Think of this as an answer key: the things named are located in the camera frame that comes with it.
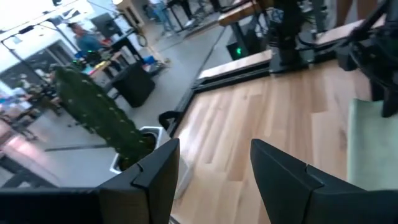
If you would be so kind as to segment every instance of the cactus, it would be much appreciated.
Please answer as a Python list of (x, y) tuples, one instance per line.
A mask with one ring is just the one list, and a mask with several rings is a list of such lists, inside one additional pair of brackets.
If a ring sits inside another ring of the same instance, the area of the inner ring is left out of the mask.
[(55, 68), (55, 88), (65, 109), (90, 132), (101, 136), (130, 166), (153, 148), (103, 89), (88, 75), (74, 68)]

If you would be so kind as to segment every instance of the plant pot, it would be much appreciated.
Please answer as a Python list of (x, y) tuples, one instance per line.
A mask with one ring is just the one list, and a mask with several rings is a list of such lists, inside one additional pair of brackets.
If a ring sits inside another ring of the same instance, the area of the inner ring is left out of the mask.
[(133, 108), (142, 106), (155, 88), (155, 82), (139, 63), (129, 65), (112, 80), (112, 86)]
[[(144, 126), (140, 129), (142, 133), (152, 133), (156, 137), (155, 150), (159, 146), (170, 140), (170, 136), (167, 134), (166, 130), (162, 127), (150, 127)], [(122, 171), (119, 168), (119, 162), (121, 158), (118, 153), (116, 153), (113, 162), (111, 164), (110, 171), (115, 174), (120, 174)], [(178, 199), (183, 194), (184, 190), (188, 187), (188, 184), (192, 178), (192, 167), (183, 158), (180, 157), (180, 162), (178, 165), (178, 181), (177, 187), (175, 189), (174, 199)]]

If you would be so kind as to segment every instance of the concrete floor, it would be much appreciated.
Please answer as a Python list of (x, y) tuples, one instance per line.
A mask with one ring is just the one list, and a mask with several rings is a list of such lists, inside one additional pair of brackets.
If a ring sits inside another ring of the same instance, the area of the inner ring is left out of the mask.
[[(130, 108), (123, 98), (117, 100), (118, 105), (137, 127), (158, 126), (157, 116), (176, 107), (201, 70), (231, 61), (225, 47), (231, 34), (229, 27), (215, 27), (185, 40), (162, 40), (163, 44), (158, 44), (155, 48), (172, 62), (169, 68), (154, 78), (156, 88), (153, 93), (140, 108)], [(32, 172), (60, 187), (97, 186), (114, 175), (109, 171), (115, 155), (113, 149), (44, 151), (52, 147), (104, 143), (101, 138), (79, 126), (69, 128), (68, 124), (72, 122), (66, 113), (56, 117), (48, 111), (30, 126), (30, 130), (38, 135), (38, 141), (27, 142), (23, 137), (16, 136), (3, 145), (3, 151)], [(0, 169), (0, 184), (9, 178), (10, 175)]]

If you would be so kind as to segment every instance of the black trash can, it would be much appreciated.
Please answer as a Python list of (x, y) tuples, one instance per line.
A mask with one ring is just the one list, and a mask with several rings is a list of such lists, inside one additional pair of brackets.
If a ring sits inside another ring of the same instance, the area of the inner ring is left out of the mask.
[(129, 65), (112, 81), (112, 86), (126, 99), (131, 107), (144, 104), (155, 88), (155, 82), (140, 63)]

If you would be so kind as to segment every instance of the white planter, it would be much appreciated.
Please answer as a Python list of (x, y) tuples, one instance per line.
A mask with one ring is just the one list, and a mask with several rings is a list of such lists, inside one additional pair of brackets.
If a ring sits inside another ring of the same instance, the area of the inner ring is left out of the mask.
[[(162, 127), (150, 127), (144, 126), (140, 129), (143, 133), (153, 133), (156, 136), (155, 150), (159, 146), (170, 140), (170, 136), (167, 134), (166, 130)], [(111, 164), (110, 171), (115, 174), (120, 174), (122, 171), (119, 169), (119, 154), (116, 153), (113, 162)], [(178, 199), (183, 194), (184, 190), (188, 187), (192, 178), (192, 167), (183, 158), (180, 157), (180, 163), (178, 165), (178, 181), (177, 187), (175, 189), (174, 199)]]

